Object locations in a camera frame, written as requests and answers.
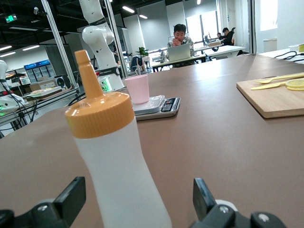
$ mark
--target orange bottle cap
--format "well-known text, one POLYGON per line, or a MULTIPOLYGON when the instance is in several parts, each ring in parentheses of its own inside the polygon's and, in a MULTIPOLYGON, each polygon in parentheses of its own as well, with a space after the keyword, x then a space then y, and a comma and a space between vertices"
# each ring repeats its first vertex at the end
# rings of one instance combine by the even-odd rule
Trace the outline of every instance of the orange bottle cap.
POLYGON ((86 50, 75 52, 86 98, 72 105, 65 113, 72 134, 88 139, 122 129, 134 119, 128 94, 104 94, 86 50))

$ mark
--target pink cup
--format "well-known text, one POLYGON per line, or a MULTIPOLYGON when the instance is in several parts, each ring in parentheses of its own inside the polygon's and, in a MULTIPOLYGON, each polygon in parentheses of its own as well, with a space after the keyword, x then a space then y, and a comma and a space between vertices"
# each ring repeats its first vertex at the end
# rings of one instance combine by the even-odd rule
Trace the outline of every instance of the pink cup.
POLYGON ((134 104, 142 104, 149 101, 148 75, 129 77, 124 81, 134 104))

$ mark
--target lemon slice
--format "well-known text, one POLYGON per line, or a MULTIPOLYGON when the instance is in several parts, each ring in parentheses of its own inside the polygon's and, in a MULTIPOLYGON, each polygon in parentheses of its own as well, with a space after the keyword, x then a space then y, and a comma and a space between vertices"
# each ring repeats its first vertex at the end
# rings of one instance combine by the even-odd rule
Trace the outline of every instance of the lemon slice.
POLYGON ((289 90, 293 90, 293 91, 304 91, 304 87, 292 88, 292 87, 287 86, 286 88, 289 90))
POLYGON ((304 79, 289 80, 285 85, 289 88, 304 88, 304 79))

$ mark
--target white robotic arm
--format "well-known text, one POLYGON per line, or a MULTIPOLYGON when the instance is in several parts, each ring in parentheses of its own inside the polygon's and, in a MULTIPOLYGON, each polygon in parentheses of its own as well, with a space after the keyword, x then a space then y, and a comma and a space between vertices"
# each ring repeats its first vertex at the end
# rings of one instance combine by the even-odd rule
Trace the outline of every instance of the white robotic arm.
POLYGON ((99 0, 79 0, 79 2, 82 13, 90 25, 83 30, 82 38, 96 57, 100 72, 98 81, 104 91, 121 89, 124 85, 113 52, 108 47, 113 42, 114 35, 105 20, 99 0))
POLYGON ((19 104, 27 104, 22 97, 12 94, 10 88, 6 83, 5 72, 8 65, 3 60, 0 60, 0 110, 13 110, 18 109, 19 104))

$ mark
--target wooden cutting board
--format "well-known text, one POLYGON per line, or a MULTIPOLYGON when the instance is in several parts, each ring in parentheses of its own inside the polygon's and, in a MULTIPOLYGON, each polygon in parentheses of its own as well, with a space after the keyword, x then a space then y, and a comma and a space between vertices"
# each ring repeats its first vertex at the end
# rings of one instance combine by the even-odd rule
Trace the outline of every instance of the wooden cutting board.
POLYGON ((304 91, 290 91, 286 86, 251 90, 262 84, 251 81, 237 82, 237 88, 264 118, 304 115, 304 91))

